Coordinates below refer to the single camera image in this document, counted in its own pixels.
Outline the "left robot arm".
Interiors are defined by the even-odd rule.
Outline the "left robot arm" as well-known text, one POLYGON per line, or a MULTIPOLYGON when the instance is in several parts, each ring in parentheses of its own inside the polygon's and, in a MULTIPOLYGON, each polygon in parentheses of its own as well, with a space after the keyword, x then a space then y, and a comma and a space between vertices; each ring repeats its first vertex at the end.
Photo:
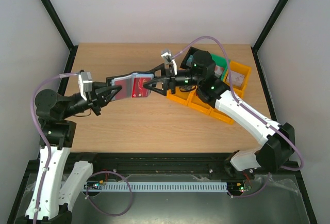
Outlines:
POLYGON ((40 134, 40 164, 30 204, 15 223, 71 223, 74 204, 93 173, 93 158, 77 161, 68 180, 62 182, 76 130, 76 123, 67 118, 85 110, 100 115, 121 89, 93 82, 88 83, 85 97, 80 93, 63 96, 41 87, 34 91, 30 111, 40 134))

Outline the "black leather card holder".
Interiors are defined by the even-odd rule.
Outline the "black leather card holder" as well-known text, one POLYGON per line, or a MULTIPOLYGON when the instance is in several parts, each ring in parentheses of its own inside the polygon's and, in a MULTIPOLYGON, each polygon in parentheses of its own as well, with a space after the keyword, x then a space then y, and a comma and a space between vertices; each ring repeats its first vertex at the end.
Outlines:
POLYGON ((118 101, 126 98, 146 98, 151 91, 144 88, 144 84, 154 78, 152 72, 132 72, 121 76, 107 77, 109 86, 121 86, 122 89, 112 98, 118 101))

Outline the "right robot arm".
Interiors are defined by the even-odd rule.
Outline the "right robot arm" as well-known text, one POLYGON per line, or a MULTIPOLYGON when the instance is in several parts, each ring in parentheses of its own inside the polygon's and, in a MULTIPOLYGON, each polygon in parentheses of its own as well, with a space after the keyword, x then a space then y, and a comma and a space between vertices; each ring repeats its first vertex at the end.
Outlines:
POLYGON ((247 130, 258 142, 258 147, 235 151, 228 158, 225 173, 234 179, 243 171, 262 168, 270 173, 288 169, 285 163, 293 154, 294 128, 271 120, 246 104, 231 90, 230 86, 215 76, 216 63, 208 51, 197 50, 192 55, 191 66, 184 70, 175 69, 175 60, 169 53, 162 55, 164 64, 155 68, 161 75, 144 83, 144 88, 166 95, 177 87, 195 87, 196 95, 205 104, 225 113, 247 130))

